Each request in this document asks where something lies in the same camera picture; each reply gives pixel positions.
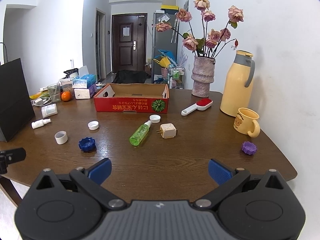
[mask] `purple bottle cap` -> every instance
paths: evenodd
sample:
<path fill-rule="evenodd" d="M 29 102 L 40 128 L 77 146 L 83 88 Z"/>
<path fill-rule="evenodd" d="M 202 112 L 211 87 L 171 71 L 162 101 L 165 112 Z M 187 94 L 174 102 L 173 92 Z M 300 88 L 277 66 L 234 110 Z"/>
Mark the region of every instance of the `purple bottle cap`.
<path fill-rule="evenodd" d="M 248 155 L 254 155 L 258 148 L 251 142 L 244 142 L 242 144 L 242 151 Z"/>

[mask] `doorway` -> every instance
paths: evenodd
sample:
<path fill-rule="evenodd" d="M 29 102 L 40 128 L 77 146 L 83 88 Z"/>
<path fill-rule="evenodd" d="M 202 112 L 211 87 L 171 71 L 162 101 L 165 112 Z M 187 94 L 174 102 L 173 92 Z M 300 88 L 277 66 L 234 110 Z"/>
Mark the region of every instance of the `doorway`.
<path fill-rule="evenodd" d="M 144 70 L 146 62 L 147 14 L 112 16 L 112 66 L 119 70 Z"/>
<path fill-rule="evenodd" d="M 96 73 L 97 80 L 106 78 L 106 50 L 105 29 L 106 14 L 96 10 L 95 51 L 96 51 Z"/>

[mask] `refrigerator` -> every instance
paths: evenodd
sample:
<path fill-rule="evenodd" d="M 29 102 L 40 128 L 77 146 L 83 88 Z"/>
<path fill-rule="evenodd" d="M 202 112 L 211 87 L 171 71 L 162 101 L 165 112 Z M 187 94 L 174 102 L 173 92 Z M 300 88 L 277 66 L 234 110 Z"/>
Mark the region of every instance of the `refrigerator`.
<path fill-rule="evenodd" d="M 174 22 L 176 19 L 176 15 L 174 12 L 168 13 L 170 19 L 166 23 L 170 23 L 172 28 L 174 27 Z M 157 32 L 156 31 L 156 24 L 159 23 L 158 18 L 162 17 L 163 13 L 153 13 L 153 35 L 152 35 L 152 59 L 155 57 L 162 55 L 158 50 L 164 49 L 169 50 L 173 53 L 175 60 L 177 59 L 177 47 L 178 47 L 178 39 L 175 41 L 175 36 L 173 41 L 171 42 L 173 30 L 167 30 L 165 32 Z M 155 75 L 161 75 L 161 67 L 158 63 L 152 60 L 151 63 L 151 81 L 152 83 L 155 80 Z"/>

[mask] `green spray bottle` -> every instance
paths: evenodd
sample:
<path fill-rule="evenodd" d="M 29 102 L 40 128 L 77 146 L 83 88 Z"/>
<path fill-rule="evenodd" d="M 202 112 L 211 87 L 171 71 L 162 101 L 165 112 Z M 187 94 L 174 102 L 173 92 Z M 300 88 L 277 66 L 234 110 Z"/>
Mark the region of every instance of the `green spray bottle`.
<path fill-rule="evenodd" d="M 141 125 L 134 134 L 129 138 L 129 141 L 132 145 L 137 146 L 142 141 L 142 139 L 146 136 L 146 134 L 149 131 L 149 128 L 151 126 L 151 121 L 145 122 L 143 125 Z"/>

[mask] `white wall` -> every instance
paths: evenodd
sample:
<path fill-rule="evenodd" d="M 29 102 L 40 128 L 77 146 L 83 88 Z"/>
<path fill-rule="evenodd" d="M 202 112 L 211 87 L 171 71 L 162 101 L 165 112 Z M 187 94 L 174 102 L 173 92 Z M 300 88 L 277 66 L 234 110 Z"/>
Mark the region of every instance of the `white wall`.
<path fill-rule="evenodd" d="M 22 31 L 14 29 L 14 22 L 5 36 L 8 43 L 20 35 L 22 51 L 12 46 L 9 54 L 21 57 L 28 92 L 33 94 L 55 83 L 70 69 L 70 60 L 75 67 L 83 66 L 82 59 L 82 15 L 84 0 L 38 0 L 38 5 L 24 13 L 18 13 Z"/>
<path fill-rule="evenodd" d="M 183 6 L 186 0 L 177 0 Z M 320 239 L 319 134 L 320 134 L 320 22 L 319 0 L 210 0 L 216 15 L 215 29 L 228 20 L 228 8 L 244 10 L 244 22 L 231 38 L 239 49 L 254 54 L 255 83 L 250 107 L 260 114 L 263 131 L 284 153 L 298 172 L 289 182 L 306 212 L 301 240 Z M 196 36 L 201 35 L 199 11 L 189 6 Z M 184 23 L 181 30 L 187 30 Z M 189 51 L 188 63 L 192 66 Z M 224 48 L 216 63 L 211 90 L 223 91 L 226 73 L 235 52 Z"/>
<path fill-rule="evenodd" d="M 110 15 L 111 6 L 109 0 L 84 0 L 83 6 L 83 28 L 82 28 L 82 50 L 83 64 L 87 65 L 89 73 L 96 74 L 95 56 L 95 29 L 96 29 L 96 10 L 100 10 L 106 15 L 105 25 L 105 54 L 106 54 L 106 74 L 111 72 L 110 57 Z"/>
<path fill-rule="evenodd" d="M 126 14 L 126 13 L 147 13 L 147 24 L 149 30 L 152 33 L 152 20 L 153 13 L 156 10 L 160 10 L 161 3 L 158 2 L 134 2 L 134 3 L 119 3 L 111 5 L 111 14 Z M 152 34 L 147 30 L 147 49 L 146 49 L 146 60 L 151 58 L 152 53 Z"/>
<path fill-rule="evenodd" d="M 7 7 L 10 8 L 33 8 L 37 0 L 0 0 L 0 42 L 3 42 L 4 15 Z M 4 63 L 3 45 L 0 44 L 0 62 Z"/>

